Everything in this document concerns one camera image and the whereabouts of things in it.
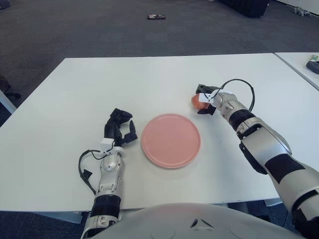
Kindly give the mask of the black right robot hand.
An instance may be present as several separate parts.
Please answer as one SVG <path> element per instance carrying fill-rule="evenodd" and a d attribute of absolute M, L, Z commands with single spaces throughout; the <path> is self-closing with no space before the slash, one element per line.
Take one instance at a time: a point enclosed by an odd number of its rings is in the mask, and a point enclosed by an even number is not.
<path fill-rule="evenodd" d="M 199 93 L 207 93 L 207 94 L 211 94 L 214 90 L 218 90 L 218 87 L 214 87 L 214 86 L 206 86 L 203 84 L 199 84 L 197 89 L 196 89 L 196 94 Z M 197 113 L 200 115 L 213 115 L 215 112 L 216 108 L 213 107 L 212 105 L 209 105 L 206 109 L 200 109 Z"/>

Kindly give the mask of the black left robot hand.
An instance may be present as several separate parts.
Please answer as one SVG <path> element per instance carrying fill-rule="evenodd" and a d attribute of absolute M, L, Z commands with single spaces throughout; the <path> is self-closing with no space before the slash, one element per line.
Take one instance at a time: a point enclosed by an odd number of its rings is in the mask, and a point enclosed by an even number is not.
<path fill-rule="evenodd" d="M 110 114 L 110 118 L 104 126 L 104 138 L 113 139 L 114 146 L 119 147 L 121 147 L 124 143 L 130 143 L 137 140 L 138 136 L 136 134 L 134 122 L 131 120 L 132 117 L 133 115 L 129 112 L 115 108 Z M 121 125 L 127 122 L 130 123 L 130 132 L 122 137 L 122 133 L 120 131 Z"/>

